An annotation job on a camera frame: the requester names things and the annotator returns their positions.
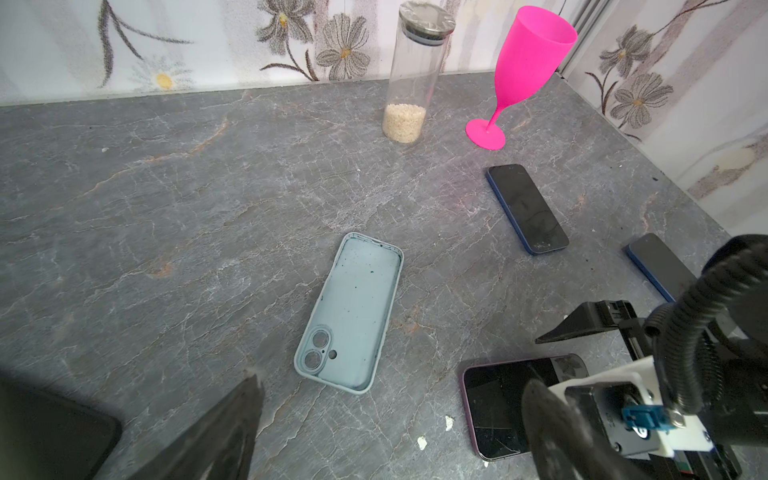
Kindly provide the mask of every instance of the pink goblet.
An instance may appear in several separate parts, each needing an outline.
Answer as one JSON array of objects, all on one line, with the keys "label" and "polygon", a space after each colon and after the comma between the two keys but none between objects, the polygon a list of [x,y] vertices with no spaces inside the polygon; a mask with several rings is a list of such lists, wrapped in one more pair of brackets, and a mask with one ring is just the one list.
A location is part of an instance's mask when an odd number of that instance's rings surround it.
[{"label": "pink goblet", "polygon": [[469,139],[486,150],[501,150],[506,138],[496,125],[498,115],[544,86],[577,38],[561,16],[539,7],[520,8],[496,61],[496,111],[491,121],[467,123]]}]

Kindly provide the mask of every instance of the floral wall panel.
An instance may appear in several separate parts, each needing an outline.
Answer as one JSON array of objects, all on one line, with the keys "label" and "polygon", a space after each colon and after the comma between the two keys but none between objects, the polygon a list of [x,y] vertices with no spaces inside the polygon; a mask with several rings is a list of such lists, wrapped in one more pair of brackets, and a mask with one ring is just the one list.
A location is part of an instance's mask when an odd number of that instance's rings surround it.
[{"label": "floral wall panel", "polygon": [[731,234],[768,233],[768,2],[613,2],[564,75]]},{"label": "floral wall panel", "polygon": [[[446,72],[492,70],[517,10],[584,0],[430,0],[458,19]],[[0,104],[386,78],[397,0],[0,2]]]}]

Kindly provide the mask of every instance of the purple smartphone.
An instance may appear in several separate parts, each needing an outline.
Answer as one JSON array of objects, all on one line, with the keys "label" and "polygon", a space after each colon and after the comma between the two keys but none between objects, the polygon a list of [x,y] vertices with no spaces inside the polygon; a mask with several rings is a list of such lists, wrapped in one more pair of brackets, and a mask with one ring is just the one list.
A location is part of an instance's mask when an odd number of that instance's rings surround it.
[{"label": "purple smartphone", "polygon": [[521,410],[525,384],[539,379],[552,386],[586,376],[584,361],[574,353],[468,367],[461,387],[475,451],[487,462],[529,452]]}]

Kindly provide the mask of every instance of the glass jar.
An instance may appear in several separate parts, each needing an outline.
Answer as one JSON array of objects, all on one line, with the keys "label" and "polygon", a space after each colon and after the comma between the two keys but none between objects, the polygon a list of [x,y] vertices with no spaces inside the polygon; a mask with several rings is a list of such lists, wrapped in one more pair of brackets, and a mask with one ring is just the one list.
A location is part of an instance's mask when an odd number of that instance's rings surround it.
[{"label": "glass jar", "polygon": [[400,5],[382,125],[392,140],[410,144],[421,135],[448,36],[455,26],[453,16],[437,5]]}]

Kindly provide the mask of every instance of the rice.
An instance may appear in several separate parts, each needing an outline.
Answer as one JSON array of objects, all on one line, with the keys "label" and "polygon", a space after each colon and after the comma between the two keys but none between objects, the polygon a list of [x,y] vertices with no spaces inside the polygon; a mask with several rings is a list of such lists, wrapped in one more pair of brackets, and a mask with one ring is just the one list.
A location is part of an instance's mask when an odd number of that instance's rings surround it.
[{"label": "rice", "polygon": [[401,144],[416,141],[427,116],[424,107],[411,104],[389,104],[384,109],[384,134]]}]

